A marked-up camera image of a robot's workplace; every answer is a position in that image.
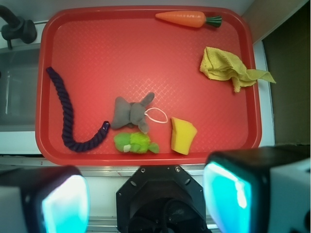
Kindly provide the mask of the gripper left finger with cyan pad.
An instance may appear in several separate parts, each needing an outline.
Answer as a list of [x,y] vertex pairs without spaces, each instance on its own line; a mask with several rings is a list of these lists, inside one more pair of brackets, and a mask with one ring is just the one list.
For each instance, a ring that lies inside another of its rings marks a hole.
[[74,166],[0,172],[2,233],[85,233],[89,212],[89,187]]

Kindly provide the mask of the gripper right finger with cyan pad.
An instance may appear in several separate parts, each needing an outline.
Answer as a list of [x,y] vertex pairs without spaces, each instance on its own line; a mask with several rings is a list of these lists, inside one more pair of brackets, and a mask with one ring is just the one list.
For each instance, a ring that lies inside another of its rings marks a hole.
[[211,153],[203,174],[207,210],[223,233],[308,233],[311,150],[283,145]]

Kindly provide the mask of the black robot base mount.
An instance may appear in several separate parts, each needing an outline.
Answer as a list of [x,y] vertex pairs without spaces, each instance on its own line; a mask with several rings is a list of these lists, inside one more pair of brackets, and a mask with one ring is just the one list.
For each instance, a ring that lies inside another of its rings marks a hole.
[[116,192],[121,233],[209,233],[203,187],[180,166],[141,166]]

